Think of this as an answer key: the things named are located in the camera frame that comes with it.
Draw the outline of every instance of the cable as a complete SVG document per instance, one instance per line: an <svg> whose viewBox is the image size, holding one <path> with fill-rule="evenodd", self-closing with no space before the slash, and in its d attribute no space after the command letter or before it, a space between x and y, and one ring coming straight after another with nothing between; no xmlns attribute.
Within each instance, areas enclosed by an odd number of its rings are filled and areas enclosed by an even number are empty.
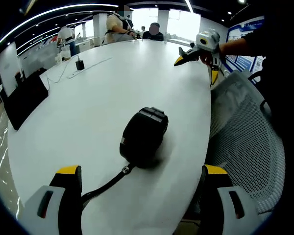
<svg viewBox="0 0 294 235"><path fill-rule="evenodd" d="M122 171L119 174L117 174L116 177L114 177L112 180L110 180L107 184L101 186L100 188L98 188L98 189L96 189L94 191L91 191L91 192L88 192L88 193L84 194L82 196L82 198L81 198L82 204L83 204L83 209L87 206L90 199L99 196L100 194L102 194L103 192L105 192L106 190L111 188L120 179L122 179L125 175L129 174L134 167L135 167L135 165L130 163L129 165L125 166L122 169Z"/></svg>
<svg viewBox="0 0 294 235"><path fill-rule="evenodd" d="M48 82L48 89L47 89L47 91L50 91L50 83L49 83L49 78L47 76L47 72L46 72L46 78L47 78L47 82Z"/></svg>
<svg viewBox="0 0 294 235"><path fill-rule="evenodd" d="M47 82L48 82L48 86L49 86L49 88L47 89L48 91L50 90L50 83L49 83L49 81L52 82L53 84L59 83L60 80L61 80L61 78L62 78L62 76L63 76L63 74L64 74L65 69L66 69L67 66L68 66L68 64L69 64L70 61L72 61L72 59L73 59L74 57L76 57L76 56L77 56L77 55L71 57L71 58L68 60L68 62L67 62L67 64L65 65L65 67L64 67L64 69L63 69L63 71L62 71L62 74L61 74L61 76L59 77L59 80L58 80L58 81L55 82L55 81L51 80L50 78L48 78L48 75L47 75L47 72L46 72L46 78L47 78Z"/></svg>

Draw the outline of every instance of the white shirt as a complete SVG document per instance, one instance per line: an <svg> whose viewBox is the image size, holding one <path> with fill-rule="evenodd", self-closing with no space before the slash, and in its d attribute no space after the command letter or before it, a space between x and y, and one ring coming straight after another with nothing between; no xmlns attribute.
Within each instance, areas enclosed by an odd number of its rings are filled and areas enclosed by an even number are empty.
<svg viewBox="0 0 294 235"><path fill-rule="evenodd" d="M65 41L69 37L73 37L74 31L71 28L67 28L66 26L62 27L58 38L61 38L64 41L64 44L69 44L74 41L74 39L70 39L67 42Z"/></svg>

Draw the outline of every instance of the hand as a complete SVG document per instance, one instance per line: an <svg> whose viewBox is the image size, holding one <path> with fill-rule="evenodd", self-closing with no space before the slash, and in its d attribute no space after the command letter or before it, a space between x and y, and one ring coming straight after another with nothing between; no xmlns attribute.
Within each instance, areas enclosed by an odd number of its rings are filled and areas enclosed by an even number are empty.
<svg viewBox="0 0 294 235"><path fill-rule="evenodd" d="M135 37L136 37L136 33L134 33L134 32L130 32L130 33L129 33L129 36L132 36L133 38L135 38Z"/></svg>
<svg viewBox="0 0 294 235"><path fill-rule="evenodd" d="M207 66L212 65L212 55L208 51L204 51L200 56L200 60Z"/></svg>

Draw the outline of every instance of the gray mesh chair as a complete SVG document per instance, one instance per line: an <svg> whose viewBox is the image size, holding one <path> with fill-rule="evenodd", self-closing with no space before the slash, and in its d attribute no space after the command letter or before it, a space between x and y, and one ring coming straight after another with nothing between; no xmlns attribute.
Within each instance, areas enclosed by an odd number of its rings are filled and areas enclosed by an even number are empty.
<svg viewBox="0 0 294 235"><path fill-rule="evenodd" d="M248 80L234 71L211 91L212 111L206 164L224 168L234 186L267 214L282 195L285 155L282 140L270 123L270 109Z"/></svg>

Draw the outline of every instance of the pillar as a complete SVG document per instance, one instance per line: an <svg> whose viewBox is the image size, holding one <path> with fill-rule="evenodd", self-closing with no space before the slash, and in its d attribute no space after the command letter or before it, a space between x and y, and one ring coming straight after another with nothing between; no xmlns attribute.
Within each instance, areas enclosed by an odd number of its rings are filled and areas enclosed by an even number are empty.
<svg viewBox="0 0 294 235"><path fill-rule="evenodd" d="M165 36L168 28L169 11L158 10L158 24L160 24L160 32Z"/></svg>
<svg viewBox="0 0 294 235"><path fill-rule="evenodd" d="M94 43L101 45L104 34L107 32L106 22L107 14L100 13L93 16L94 20Z"/></svg>

